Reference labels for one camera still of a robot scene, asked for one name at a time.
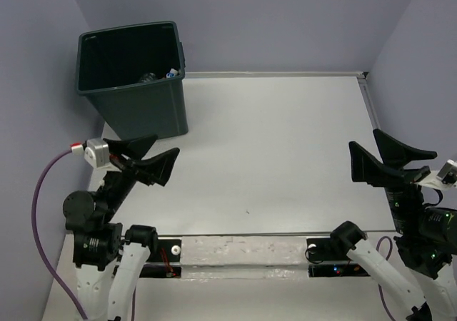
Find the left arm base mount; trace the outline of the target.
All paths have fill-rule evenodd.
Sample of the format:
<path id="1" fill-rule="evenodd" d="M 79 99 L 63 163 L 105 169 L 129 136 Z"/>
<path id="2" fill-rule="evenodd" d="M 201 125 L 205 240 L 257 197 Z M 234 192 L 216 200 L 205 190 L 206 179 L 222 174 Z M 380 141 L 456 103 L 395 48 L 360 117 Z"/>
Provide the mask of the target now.
<path id="1" fill-rule="evenodd" d="M 172 279 L 181 277 L 182 239 L 161 237 L 157 251 L 150 255 L 140 273 L 140 278 Z"/>

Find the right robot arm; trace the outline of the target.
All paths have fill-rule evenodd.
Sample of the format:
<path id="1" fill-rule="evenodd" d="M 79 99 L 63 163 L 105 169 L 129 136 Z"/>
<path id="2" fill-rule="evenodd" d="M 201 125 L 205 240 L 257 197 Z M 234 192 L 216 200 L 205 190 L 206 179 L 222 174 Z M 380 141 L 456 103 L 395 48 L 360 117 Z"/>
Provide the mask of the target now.
<path id="1" fill-rule="evenodd" d="M 349 143 L 351 179 L 385 190 L 398 254 L 418 284 L 407 281 L 351 221 L 331 232 L 328 249 L 336 258 L 359 264 L 398 303 L 405 320 L 455 320 L 456 211 L 425 203 L 422 190 L 442 195 L 455 188 L 456 160 L 447 160 L 440 170 L 427 165 L 407 169 L 411 161 L 429 161 L 437 153 L 408 146 L 378 128 L 373 136 L 380 158 Z"/>

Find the small bottle yellow cap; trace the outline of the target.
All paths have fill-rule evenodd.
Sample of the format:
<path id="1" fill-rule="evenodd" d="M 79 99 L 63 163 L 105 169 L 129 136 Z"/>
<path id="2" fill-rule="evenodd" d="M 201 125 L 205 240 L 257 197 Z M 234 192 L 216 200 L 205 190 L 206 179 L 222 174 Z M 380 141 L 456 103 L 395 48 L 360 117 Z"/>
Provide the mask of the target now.
<path id="1" fill-rule="evenodd" d="M 166 74 L 166 78 L 173 78 L 177 77 L 180 74 L 180 71 L 174 68 L 171 68 L 169 72 Z"/>

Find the clear bottle blue label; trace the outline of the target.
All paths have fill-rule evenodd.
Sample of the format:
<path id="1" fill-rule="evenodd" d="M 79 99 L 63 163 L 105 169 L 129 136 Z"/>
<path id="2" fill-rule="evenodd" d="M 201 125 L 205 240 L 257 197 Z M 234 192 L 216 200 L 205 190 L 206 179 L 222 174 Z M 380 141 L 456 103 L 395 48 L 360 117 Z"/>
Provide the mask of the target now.
<path id="1" fill-rule="evenodd" d="M 157 75 L 155 73 L 149 72 L 149 73 L 143 74 L 139 78 L 139 83 L 154 82 L 154 81 L 157 81 L 158 79 L 159 78 L 157 77 Z"/>

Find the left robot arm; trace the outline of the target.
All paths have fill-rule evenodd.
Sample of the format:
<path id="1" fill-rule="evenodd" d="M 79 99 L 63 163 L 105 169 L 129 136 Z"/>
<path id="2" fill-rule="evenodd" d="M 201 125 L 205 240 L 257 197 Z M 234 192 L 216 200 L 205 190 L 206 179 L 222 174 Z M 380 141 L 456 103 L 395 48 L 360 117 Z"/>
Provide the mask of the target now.
<path id="1" fill-rule="evenodd" d="M 65 228 L 74 237 L 77 298 L 84 320 L 126 320 L 137 281 L 158 252 L 152 226 L 124 230 L 113 218 L 137 183 L 165 186 L 178 148 L 147 158 L 155 134 L 129 140 L 93 138 L 71 147 L 94 169 L 106 171 L 95 191 L 78 190 L 63 203 Z"/>

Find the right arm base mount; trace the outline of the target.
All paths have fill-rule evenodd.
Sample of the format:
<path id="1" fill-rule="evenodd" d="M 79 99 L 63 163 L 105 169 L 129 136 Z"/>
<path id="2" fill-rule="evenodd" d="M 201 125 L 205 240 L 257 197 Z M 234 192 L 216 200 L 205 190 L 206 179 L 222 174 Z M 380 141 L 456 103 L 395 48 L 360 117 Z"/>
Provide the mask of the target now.
<path id="1" fill-rule="evenodd" d="M 335 251 L 330 238 L 307 238 L 305 258 L 311 278 L 369 276 L 358 263 Z"/>

